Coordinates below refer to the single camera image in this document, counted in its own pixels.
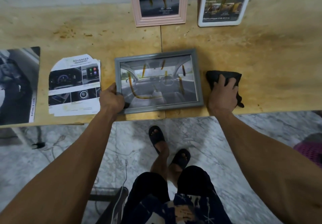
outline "forearm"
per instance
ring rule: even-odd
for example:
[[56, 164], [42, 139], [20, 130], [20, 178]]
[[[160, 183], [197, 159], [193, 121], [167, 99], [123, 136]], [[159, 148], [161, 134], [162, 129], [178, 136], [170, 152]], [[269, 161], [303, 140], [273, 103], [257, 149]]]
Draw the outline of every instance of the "forearm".
[[0, 214], [0, 223], [80, 223], [113, 123], [101, 110], [82, 135], [33, 178]]
[[322, 213], [316, 206], [322, 205], [321, 169], [232, 113], [216, 117], [247, 181], [272, 212], [285, 223], [319, 222]]

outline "gray picture frame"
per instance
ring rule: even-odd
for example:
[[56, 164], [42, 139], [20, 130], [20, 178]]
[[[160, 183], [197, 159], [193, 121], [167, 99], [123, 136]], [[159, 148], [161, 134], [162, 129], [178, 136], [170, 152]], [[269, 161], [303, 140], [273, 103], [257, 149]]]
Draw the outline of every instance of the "gray picture frame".
[[200, 72], [198, 66], [197, 52], [196, 49], [187, 49], [182, 51], [174, 51], [174, 52], [166, 52], [166, 53], [157, 53], [157, 54], [149, 54], [149, 55], [137, 55], [137, 56], [129, 56], [129, 57], [119, 57], [115, 58], [115, 80], [117, 92], [122, 92], [122, 81], [121, 81], [121, 63], [130, 62], [130, 61], [142, 61], [149, 59], [164, 59], [164, 58], [172, 58], [172, 57], [180, 57], [180, 56], [191, 56], [192, 68], [194, 74], [194, 82], [196, 88], [196, 102], [185, 102], [179, 104], [169, 104], [169, 105], [159, 105], [159, 106], [150, 106], [145, 108], [127, 108], [123, 109], [120, 114], [132, 114], [132, 113], [142, 113], [142, 112], [151, 112], [151, 111], [160, 111], [160, 110], [170, 110], [170, 109], [182, 109], [182, 108], [190, 108], [190, 107], [198, 107], [203, 106], [203, 94], [201, 89], [201, 81], [200, 81]]

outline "white cable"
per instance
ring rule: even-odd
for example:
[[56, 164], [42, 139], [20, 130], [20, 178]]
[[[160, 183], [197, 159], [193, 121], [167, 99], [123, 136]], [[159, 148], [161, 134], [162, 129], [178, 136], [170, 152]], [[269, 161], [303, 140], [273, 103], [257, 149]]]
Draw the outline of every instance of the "white cable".
[[118, 205], [119, 200], [120, 200], [120, 198], [121, 198], [121, 196], [122, 196], [122, 192], [123, 192], [123, 188], [124, 188], [124, 183], [126, 182], [126, 180], [127, 180], [127, 160], [125, 160], [125, 181], [123, 182], [123, 185], [122, 185], [122, 189], [121, 189], [121, 193], [120, 193], [119, 199], [118, 199], [118, 201], [116, 201], [116, 204], [115, 204], [114, 209], [113, 209], [113, 212], [112, 212], [111, 224], [113, 223], [113, 220], [114, 220], [114, 211], [115, 211], [115, 208], [116, 208], [116, 206]]

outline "pink picture frame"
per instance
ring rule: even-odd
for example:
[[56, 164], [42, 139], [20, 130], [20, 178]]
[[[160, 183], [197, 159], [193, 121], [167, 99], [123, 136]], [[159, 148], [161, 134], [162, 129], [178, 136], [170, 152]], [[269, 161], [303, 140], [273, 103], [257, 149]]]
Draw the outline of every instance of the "pink picture frame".
[[132, 0], [135, 24], [137, 27], [148, 27], [185, 23], [187, 2], [188, 0]]

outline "hand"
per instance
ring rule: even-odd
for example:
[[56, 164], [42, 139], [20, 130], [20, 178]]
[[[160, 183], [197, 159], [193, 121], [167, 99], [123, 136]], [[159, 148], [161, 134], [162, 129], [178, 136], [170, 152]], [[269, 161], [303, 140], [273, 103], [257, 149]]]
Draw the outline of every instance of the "hand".
[[116, 95], [116, 84], [113, 83], [104, 91], [101, 91], [99, 95], [99, 103], [101, 109], [107, 109], [109, 112], [116, 115], [124, 108], [124, 97], [122, 95]]
[[234, 87], [236, 83], [235, 78], [229, 79], [225, 86], [226, 78], [220, 74], [218, 83], [213, 84], [213, 90], [209, 98], [209, 109], [216, 116], [220, 112], [231, 113], [237, 105], [238, 87]]

